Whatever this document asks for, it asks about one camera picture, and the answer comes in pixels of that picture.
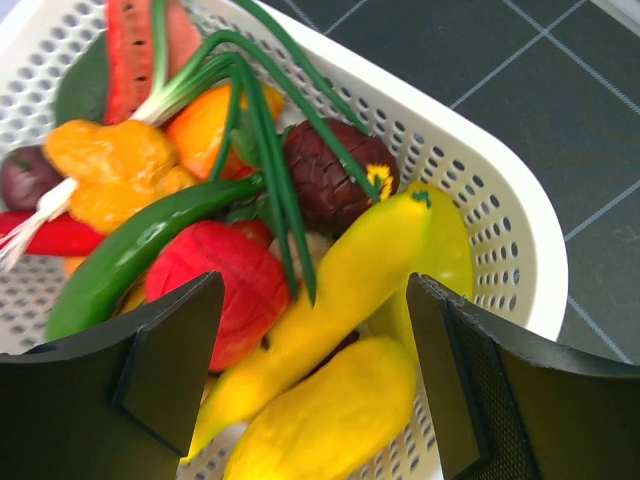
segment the white plastic basket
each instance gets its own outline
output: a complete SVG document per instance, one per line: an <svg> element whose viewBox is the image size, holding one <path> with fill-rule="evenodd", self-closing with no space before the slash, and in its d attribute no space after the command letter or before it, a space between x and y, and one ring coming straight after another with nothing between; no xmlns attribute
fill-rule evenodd
<svg viewBox="0 0 640 480"><path fill-rule="evenodd" d="M61 77L104 29L104 0L22 0L0 26L0 156L42 140ZM227 0L186 0L205 30L233 28L255 39L325 116L336 115L277 40ZM564 241L555 212L532 173L504 144L447 107L351 51L265 7L396 156L402 185L438 185L464 214L484 308L556 340L567 300ZM295 109L289 114L296 115ZM0 351L43 341L46 314L64 284L55 259L25 257L0 275ZM242 426L230 428L181 480L219 479ZM421 389L411 423L353 479L442 478Z"/></svg>

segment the tile grout line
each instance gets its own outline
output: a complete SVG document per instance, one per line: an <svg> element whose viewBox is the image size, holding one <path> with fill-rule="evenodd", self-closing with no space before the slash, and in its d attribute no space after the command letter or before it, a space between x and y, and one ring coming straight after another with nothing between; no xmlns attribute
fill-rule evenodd
<svg viewBox="0 0 640 480"><path fill-rule="evenodd" d="M596 211L593 215L589 216L589 218L581 222L576 228L574 228L569 233L567 233L564 237L564 241L568 242L569 240L571 240L573 237L578 235L585 228L587 228L593 222L598 220L600 217L602 217L604 214L606 214L609 210L611 210L613 207L618 205L620 202L625 200L627 197L629 197L631 194L633 194L633 192L635 192L639 188L640 188L640 180L637 180L636 183L631 185L624 192L622 192L620 195L615 197L613 200L609 201L604 207Z"/></svg>
<svg viewBox="0 0 640 480"><path fill-rule="evenodd" d="M551 30L557 27L563 20L565 20L569 15L575 12L578 8L580 8L583 4L585 4L587 0L580 0L576 2L571 8L569 8L566 12L556 18L553 22L549 24L547 28L542 29L538 32L538 34L525 43L522 47L520 47L513 55L507 58L504 62L498 65L493 71L491 71L487 76L485 76L482 80L476 83L473 87L471 87L465 94L463 94L460 98L458 98L455 102L449 105L449 108L455 110L460 106L462 102L464 102L471 95L476 93L480 88L482 88L487 82L489 82L493 77L495 77L498 73L504 70L509 64L511 64L514 60L516 60L520 55L529 50L535 43L538 42L542 37L547 35Z"/></svg>
<svg viewBox="0 0 640 480"><path fill-rule="evenodd" d="M347 18L353 15L362 5L364 5L368 1L369 0L360 0L358 3L356 3L353 7L347 10L338 20L333 22L333 24L324 31L324 35L329 35L331 32L333 32L337 27L339 27L342 24L342 22L344 22Z"/></svg>
<svg viewBox="0 0 640 480"><path fill-rule="evenodd" d="M569 305L571 305L571 308L573 308L576 313L578 314L578 316L587 324L591 327L591 329L598 335L598 337L600 337L600 339L607 344L607 346L613 351L613 353L615 353L618 358L620 360L622 360L625 363L629 363L631 365L633 365L633 362L631 361L631 359L622 351L622 349L620 349L620 347L618 347L618 345L616 345L616 343L611 339L611 337L609 335L607 335L607 333L602 330L602 328L600 327L600 325L598 325L598 322L596 322L591 315L589 315L579 304L578 302L575 301L575 299L569 295L568 299L567 299L567 303L569 303Z"/></svg>
<svg viewBox="0 0 640 480"><path fill-rule="evenodd" d="M536 22L531 16L525 12L518 5L513 3L512 0L502 0L502 2L511 8L514 12L516 12L520 17L522 17L529 25L538 30L538 32L543 33L544 28L538 22ZM544 36L549 39L553 45L558 48L562 53L567 55L571 60L573 60L580 68L586 71L593 79L595 79L600 85L602 85L605 89L607 89L610 93L612 93L618 100L624 103L627 107L629 107L636 115L640 115L640 106L636 105L636 103L631 100L627 95L625 95L618 87L613 85L609 80L607 80L600 72L598 72L595 68L585 62L582 58L580 58L575 52L573 52L569 47L563 44L560 40L553 36L551 33L544 33Z"/></svg>
<svg viewBox="0 0 640 480"><path fill-rule="evenodd" d="M284 0L284 3L286 3L289 8L291 8L291 10L293 10L295 12L295 14L300 17L300 19L302 19L304 21L304 23L307 24L307 26L313 28L316 32L319 32L320 29L318 28L318 26L313 22L313 20L311 20L309 18L309 15L307 15L306 13L304 13L304 11L298 6L297 3L295 3L293 0Z"/></svg>

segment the gray tile floor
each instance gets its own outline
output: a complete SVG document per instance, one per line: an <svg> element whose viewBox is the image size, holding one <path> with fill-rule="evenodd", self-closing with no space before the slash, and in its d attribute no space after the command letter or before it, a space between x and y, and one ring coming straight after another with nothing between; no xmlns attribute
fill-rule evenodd
<svg viewBox="0 0 640 480"><path fill-rule="evenodd" d="M0 0L0 19L14 3ZM565 232L570 297L560 341L640 363L638 36L587 0L266 3L514 149Z"/></svg>

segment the green leaf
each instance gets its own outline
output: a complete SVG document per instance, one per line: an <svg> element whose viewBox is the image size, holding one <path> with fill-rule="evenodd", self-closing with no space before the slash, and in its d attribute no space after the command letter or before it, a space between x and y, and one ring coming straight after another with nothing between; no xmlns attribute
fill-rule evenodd
<svg viewBox="0 0 640 480"><path fill-rule="evenodd" d="M258 197L256 201L256 213L258 218L262 220L271 233L275 236L275 220L273 218L273 211L271 210L271 205L269 204L269 194L263 193Z"/></svg>
<svg viewBox="0 0 640 480"><path fill-rule="evenodd" d="M230 223L255 220L256 218L258 218L258 208L255 203L234 208L229 215L227 215L227 221Z"/></svg>
<svg viewBox="0 0 640 480"><path fill-rule="evenodd" d="M54 101L55 125L82 119L102 123L107 104L109 66L104 33L69 68Z"/></svg>
<svg viewBox="0 0 640 480"><path fill-rule="evenodd" d="M251 117L246 110L240 109L238 123L229 134L231 146L245 165L259 169L260 151L258 141L253 130Z"/></svg>

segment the black mesh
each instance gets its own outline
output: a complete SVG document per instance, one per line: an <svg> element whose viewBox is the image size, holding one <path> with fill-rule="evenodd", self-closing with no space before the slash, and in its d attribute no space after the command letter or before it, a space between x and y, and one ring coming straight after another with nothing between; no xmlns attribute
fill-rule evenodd
<svg viewBox="0 0 640 480"><path fill-rule="evenodd" d="M465 480L539 480L526 435L493 344L453 316L453 329L467 369L491 460Z"/></svg>

